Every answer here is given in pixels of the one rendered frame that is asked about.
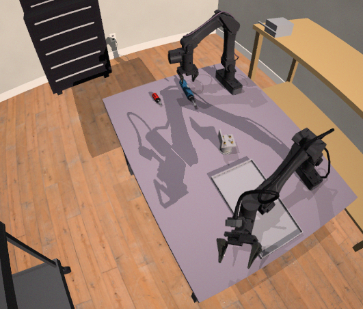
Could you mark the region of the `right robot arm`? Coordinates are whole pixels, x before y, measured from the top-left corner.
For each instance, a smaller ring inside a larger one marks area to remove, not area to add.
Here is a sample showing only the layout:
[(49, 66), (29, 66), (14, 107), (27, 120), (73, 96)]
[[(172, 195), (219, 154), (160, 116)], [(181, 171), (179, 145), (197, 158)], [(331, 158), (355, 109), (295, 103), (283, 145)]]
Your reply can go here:
[[(236, 31), (239, 31), (240, 24), (231, 15), (227, 13), (220, 13), (220, 10), (215, 10), (214, 15), (201, 25), (199, 29), (190, 32), (192, 34), (182, 37), (180, 39), (181, 48), (168, 51), (168, 61), (170, 64), (179, 62), (191, 63), (193, 61), (193, 48), (196, 48), (198, 44), (207, 37), (210, 33), (215, 31), (219, 27), (224, 28), (224, 50), (221, 56), (221, 64), (224, 68), (216, 70), (216, 73), (233, 89), (242, 88), (243, 85), (235, 79), (235, 64), (234, 59), (234, 44), (236, 38)], [(218, 14), (218, 15), (217, 15)], [(225, 15), (224, 15), (225, 14)], [(226, 16), (227, 15), (227, 16)], [(224, 25), (225, 23), (225, 25)], [(224, 72), (226, 70), (226, 72)], [(232, 73), (230, 73), (232, 72)]]

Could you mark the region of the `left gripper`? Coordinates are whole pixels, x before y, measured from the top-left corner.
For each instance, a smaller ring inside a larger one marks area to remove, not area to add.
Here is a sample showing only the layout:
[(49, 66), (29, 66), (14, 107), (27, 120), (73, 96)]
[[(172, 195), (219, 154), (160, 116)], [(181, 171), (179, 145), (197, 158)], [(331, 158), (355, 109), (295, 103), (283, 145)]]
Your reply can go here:
[(249, 269), (256, 259), (256, 257), (262, 252), (262, 245), (258, 242), (255, 235), (252, 235), (254, 227), (254, 221), (250, 219), (245, 220), (244, 217), (238, 216), (236, 219), (242, 219), (242, 226), (235, 228), (231, 232), (224, 233), (225, 237), (228, 237), (228, 241), (225, 239), (217, 238), (217, 248), (219, 252), (219, 263), (221, 263), (228, 244), (242, 246), (243, 243), (252, 244), (252, 250), (250, 253), (250, 259), (247, 268)]

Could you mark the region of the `white l-shaped bracket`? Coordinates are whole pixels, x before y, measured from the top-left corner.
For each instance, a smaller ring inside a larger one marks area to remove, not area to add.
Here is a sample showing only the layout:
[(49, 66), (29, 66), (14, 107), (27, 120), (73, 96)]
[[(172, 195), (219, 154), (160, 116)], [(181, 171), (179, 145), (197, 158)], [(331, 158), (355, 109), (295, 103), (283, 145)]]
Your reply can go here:
[[(223, 138), (223, 136), (224, 136), (224, 138)], [(235, 147), (236, 146), (233, 134), (223, 135), (223, 136), (222, 136), (222, 133), (221, 133), (221, 129), (219, 129), (218, 138), (219, 138), (221, 148), (228, 148), (228, 147)], [(229, 138), (229, 136), (231, 136), (231, 138)], [(231, 141), (233, 141), (232, 144), (231, 144)], [(226, 142), (226, 143), (224, 144), (224, 142)]]

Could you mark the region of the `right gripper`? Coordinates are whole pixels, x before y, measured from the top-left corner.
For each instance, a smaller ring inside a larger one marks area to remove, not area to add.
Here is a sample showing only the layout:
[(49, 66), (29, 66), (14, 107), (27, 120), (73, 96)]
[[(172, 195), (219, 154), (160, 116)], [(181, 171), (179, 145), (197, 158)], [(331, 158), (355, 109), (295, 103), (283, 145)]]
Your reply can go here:
[(188, 64), (188, 63), (185, 63), (182, 61), (181, 66), (177, 67), (176, 71), (178, 73), (178, 76), (182, 79), (181, 80), (182, 84), (183, 84), (183, 79), (184, 79), (183, 74), (186, 74), (186, 76), (191, 75), (193, 82), (196, 79), (196, 77), (199, 75), (198, 68), (196, 67), (195, 64), (193, 64), (193, 67), (192, 67), (192, 64), (193, 64), (193, 62)]

